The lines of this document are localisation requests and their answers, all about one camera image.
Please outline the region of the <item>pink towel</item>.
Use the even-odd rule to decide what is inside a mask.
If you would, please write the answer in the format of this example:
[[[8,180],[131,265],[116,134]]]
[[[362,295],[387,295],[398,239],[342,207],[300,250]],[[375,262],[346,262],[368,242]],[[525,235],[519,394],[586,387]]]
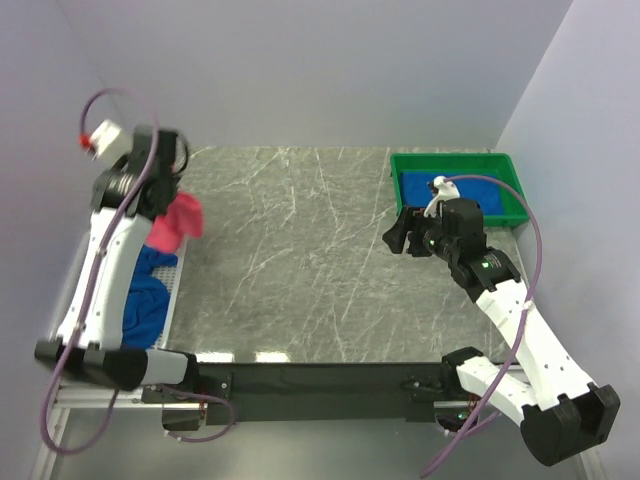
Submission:
[[[178,251],[187,238],[199,238],[204,230],[204,215],[200,201],[192,194],[180,191],[165,215],[158,216],[145,244],[162,253]]]

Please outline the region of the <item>large blue towel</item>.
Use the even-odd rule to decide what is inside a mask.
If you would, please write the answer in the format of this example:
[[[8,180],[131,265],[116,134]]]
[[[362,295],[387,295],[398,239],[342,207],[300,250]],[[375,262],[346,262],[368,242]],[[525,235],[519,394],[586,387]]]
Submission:
[[[400,198],[403,206],[426,207],[433,198],[429,184],[436,176],[453,176],[453,173],[429,173],[408,171],[399,175]],[[503,215],[500,187],[494,183],[464,179],[455,182],[462,197],[475,200],[485,215]]]

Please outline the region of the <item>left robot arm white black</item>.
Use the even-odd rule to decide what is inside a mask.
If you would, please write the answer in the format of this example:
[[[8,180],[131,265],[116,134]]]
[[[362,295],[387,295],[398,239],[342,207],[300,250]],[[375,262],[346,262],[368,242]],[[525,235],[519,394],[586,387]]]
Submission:
[[[84,263],[57,333],[37,342],[34,357],[55,379],[124,391],[165,384],[177,401],[191,401],[201,389],[194,355],[122,343],[134,267],[153,221],[176,197],[174,163],[186,139],[139,125],[112,140],[97,133],[93,143],[111,165],[93,184]]]

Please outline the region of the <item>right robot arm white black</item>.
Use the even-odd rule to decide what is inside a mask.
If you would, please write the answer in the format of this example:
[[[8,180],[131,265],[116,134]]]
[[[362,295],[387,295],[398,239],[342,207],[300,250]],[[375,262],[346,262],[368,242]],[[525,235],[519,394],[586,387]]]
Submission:
[[[394,254],[446,262],[453,280],[515,349],[527,377],[521,382],[501,375],[482,352],[461,349],[443,359],[440,386],[446,396],[488,396],[545,466],[607,440],[620,409],[619,395],[610,385],[597,385],[562,346],[528,298],[509,256],[488,245],[475,201],[440,201],[431,211],[404,207],[383,240]]]

